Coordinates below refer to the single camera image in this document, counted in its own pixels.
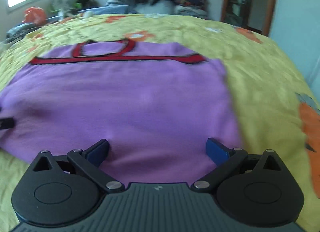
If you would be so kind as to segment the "purple shirt with red trim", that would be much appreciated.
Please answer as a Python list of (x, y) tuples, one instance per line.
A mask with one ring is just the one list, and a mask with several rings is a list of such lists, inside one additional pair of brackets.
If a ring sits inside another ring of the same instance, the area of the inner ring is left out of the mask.
[(101, 170), (123, 184), (192, 183), (215, 168), (208, 138), (242, 139), (219, 59), (179, 43), (132, 40), (75, 44), (33, 58), (1, 91), (1, 116), (15, 127), (1, 147), (31, 162), (101, 139)]

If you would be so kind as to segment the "orange plastic bag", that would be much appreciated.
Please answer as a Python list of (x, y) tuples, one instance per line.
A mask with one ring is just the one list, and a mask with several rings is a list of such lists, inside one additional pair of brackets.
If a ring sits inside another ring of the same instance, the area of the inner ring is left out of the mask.
[(24, 20), (22, 22), (44, 25), (47, 23), (47, 15), (42, 8), (30, 7), (24, 11)]

